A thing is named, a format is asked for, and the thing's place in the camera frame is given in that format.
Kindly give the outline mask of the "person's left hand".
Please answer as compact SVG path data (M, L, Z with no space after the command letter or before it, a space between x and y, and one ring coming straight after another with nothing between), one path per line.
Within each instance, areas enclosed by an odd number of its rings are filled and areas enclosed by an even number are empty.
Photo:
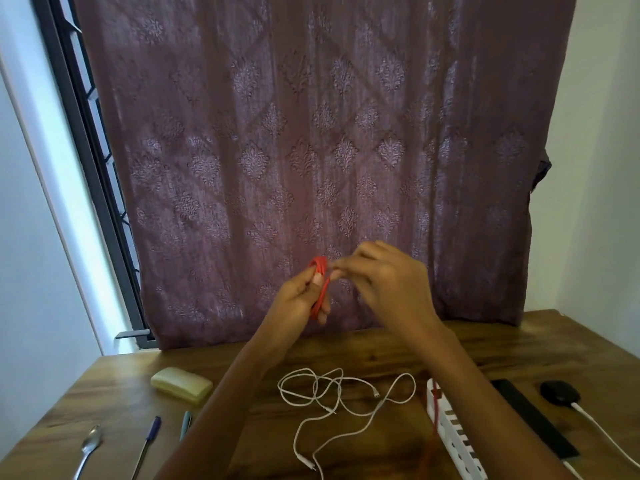
M260 324L252 342L271 360L278 362L297 341L309 321L326 325L331 311L328 285L324 276L321 291L310 290L310 268L284 282Z

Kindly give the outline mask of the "person's right hand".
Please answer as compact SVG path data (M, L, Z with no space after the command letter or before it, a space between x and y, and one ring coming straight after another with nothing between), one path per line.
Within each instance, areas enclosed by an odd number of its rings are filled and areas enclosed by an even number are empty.
M365 304L407 346L419 349L443 333L425 265L399 249L365 241L351 255L332 261L330 268L369 277L371 296L362 296Z

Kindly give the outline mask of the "person's left forearm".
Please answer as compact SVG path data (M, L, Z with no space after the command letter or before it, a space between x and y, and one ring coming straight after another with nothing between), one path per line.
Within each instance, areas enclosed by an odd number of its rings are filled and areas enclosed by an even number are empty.
M275 322L260 326L154 480L225 480L261 381L284 358L304 327Z

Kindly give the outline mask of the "person's right forearm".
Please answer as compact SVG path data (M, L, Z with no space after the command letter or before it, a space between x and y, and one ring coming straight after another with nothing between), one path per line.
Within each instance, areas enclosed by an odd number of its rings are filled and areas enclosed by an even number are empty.
M575 480L443 323L411 317L396 334L440 385L489 480Z

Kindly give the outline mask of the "mauve patterned curtain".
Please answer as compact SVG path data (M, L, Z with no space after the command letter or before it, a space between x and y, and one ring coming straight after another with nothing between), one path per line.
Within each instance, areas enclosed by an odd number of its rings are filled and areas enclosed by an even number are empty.
M577 0L74 0L160 349L386 241L519 326Z

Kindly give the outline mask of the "pale yellow case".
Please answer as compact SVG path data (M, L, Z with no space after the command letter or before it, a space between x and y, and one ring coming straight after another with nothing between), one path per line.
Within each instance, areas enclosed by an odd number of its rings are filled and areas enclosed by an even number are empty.
M194 405L200 404L213 389L211 380L176 367L158 371L150 384L159 392Z

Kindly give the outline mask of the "white power strip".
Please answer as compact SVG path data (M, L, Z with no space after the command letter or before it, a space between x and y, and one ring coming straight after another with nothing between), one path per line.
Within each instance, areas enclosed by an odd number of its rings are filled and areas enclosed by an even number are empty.
M426 389L427 412L444 448L462 480L488 480L486 471L463 430L451 404L437 382L430 378Z

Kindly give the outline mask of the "flat black remote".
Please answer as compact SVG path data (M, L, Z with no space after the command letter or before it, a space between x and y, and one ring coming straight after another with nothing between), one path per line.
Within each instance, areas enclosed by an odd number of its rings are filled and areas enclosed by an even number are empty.
M527 398L507 379L491 380L492 386L519 414L525 423L560 460L580 457L580 452Z

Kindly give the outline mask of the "black round adapter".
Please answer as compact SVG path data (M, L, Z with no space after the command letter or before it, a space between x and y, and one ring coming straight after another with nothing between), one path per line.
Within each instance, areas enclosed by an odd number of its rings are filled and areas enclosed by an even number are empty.
M562 380L547 380L540 383L540 395L553 405L568 408L572 408L581 400L578 390Z

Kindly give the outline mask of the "blue pen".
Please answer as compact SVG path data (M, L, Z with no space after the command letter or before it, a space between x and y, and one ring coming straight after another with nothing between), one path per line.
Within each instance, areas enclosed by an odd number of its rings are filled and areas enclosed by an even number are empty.
M131 476L131 480L137 480L137 478L138 478L138 476L140 474L140 470L141 470L142 464L143 464L143 462L145 460L145 457L147 455L148 448L153 443L153 441L155 441L155 439L157 437L157 434L158 434L158 432L159 432L159 430L161 428L161 425L162 425L161 417L160 416L155 416L155 418L154 418L154 420L153 420L153 422L151 424L151 427L149 429L149 432L148 432L148 434L147 434L147 436L145 438L145 441L143 443L143 446L142 446L142 449L140 451L139 457L138 457L138 459L136 461L135 468L134 468L134 471L133 471L132 476Z

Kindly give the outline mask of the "metal spoon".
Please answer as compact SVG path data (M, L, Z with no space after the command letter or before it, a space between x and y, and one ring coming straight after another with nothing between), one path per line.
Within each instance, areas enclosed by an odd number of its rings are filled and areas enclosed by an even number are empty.
M82 459L73 476L73 480L79 480L84 466L89 459L90 455L100 446L103 439L103 430L100 425L96 425L91 428L87 437L84 439L81 445Z

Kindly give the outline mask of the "dark grey window frame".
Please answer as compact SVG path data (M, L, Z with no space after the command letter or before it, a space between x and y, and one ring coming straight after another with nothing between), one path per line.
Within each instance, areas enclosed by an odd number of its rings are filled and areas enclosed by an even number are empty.
M140 263L74 0L30 0L70 126L109 266L116 311L103 319L110 353L157 348L143 315Z

